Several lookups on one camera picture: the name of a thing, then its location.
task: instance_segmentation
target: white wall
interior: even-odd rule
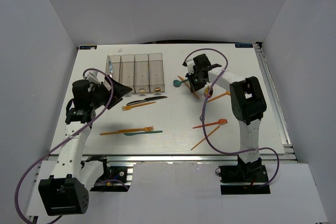
[[[21,223],[16,184],[53,139],[76,48],[49,0],[0,0],[0,223]],[[36,170],[24,181],[25,210]]]
[[[50,0],[79,44],[263,41],[284,0]]]
[[[264,54],[295,152],[336,223],[336,0],[286,0]]]

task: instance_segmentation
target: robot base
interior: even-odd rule
[[[243,176],[241,169],[237,165],[224,165],[219,168],[221,182],[225,184],[220,187],[222,195],[270,194],[269,185],[260,187],[260,184],[268,181],[264,165],[254,170],[248,177]]]

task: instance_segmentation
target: teal spoon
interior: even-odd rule
[[[185,80],[183,80],[183,81],[174,80],[174,81],[173,81],[173,85],[174,85],[174,87],[178,88],[179,86],[181,86],[181,84],[183,84],[183,83],[185,83],[185,82],[187,82],[187,81],[189,81],[189,80],[188,80],[188,79],[185,79]]]
[[[124,133],[125,136],[134,136],[139,134],[151,134],[151,133],[162,133],[163,131],[145,131],[145,132],[134,132],[134,133]]]

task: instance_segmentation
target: white table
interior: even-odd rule
[[[36,185],[48,178],[54,161],[43,161]],[[327,221],[307,164],[281,164],[267,195],[221,195],[216,164],[143,163],[134,167],[127,193],[90,192],[84,215],[64,216],[57,223],[314,224]],[[274,164],[266,165],[269,174]],[[46,215],[37,186],[27,215],[38,223]]]
[[[206,142],[196,149],[190,149],[203,138],[202,129],[192,129],[200,125],[199,116],[203,104],[203,90],[198,94],[201,97],[197,100],[188,91],[185,85],[179,88],[173,87],[173,80],[178,79],[177,75],[185,76],[187,68],[182,66],[186,55],[198,48],[215,48],[224,53],[228,60],[228,70],[243,77],[256,76],[259,79],[263,90],[267,111],[264,113],[259,131],[259,146],[271,147],[278,153],[284,153],[281,140],[281,127],[277,123],[277,108],[270,102],[274,99],[266,88],[265,80],[260,68],[264,71],[262,64],[259,65],[254,48],[235,48],[234,44],[183,44],[183,45],[98,45],[95,50],[79,50],[73,67],[72,75],[68,85],[67,93],[61,109],[60,117],[56,127],[51,148],[64,139],[65,132],[65,107],[72,98],[72,83],[82,79],[82,73],[87,68],[106,69],[108,55],[127,54],[150,54],[160,52],[163,55],[165,95],[168,98],[158,100],[155,104],[122,111],[121,106],[133,100],[141,100],[151,97],[153,93],[131,94],[124,98],[124,101],[107,111],[98,119],[92,128],[87,139],[84,155],[105,154],[105,155],[212,155],[216,154]],[[195,53],[195,57],[206,53],[212,64],[224,64],[222,56],[213,51],[202,51]],[[213,97],[224,93],[225,90],[218,86],[214,88]],[[233,116],[230,106],[230,97],[224,96],[207,105],[206,122],[218,121],[221,118],[228,120],[228,124],[220,127],[211,137],[212,143],[227,152],[239,150],[239,127]],[[110,132],[121,129],[154,126],[155,130],[163,130],[159,134],[144,134],[137,136],[107,135],[100,136],[101,132]],[[208,132],[216,126],[207,127]]]

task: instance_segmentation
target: plastic knife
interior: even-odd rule
[[[153,133],[162,133],[163,131],[144,131],[144,132],[127,132],[124,133],[125,136],[135,136],[140,134],[153,134]]]
[[[139,104],[139,103],[143,103],[143,102],[150,102],[150,101],[155,101],[155,100],[160,100],[160,99],[165,99],[165,98],[167,98],[167,97],[165,97],[163,95],[160,95],[160,96],[157,96],[157,97],[148,97],[148,98],[145,98],[143,100],[136,100],[136,101],[133,101],[133,102],[129,102],[126,105],[130,106],[130,105],[135,105],[135,104]]]

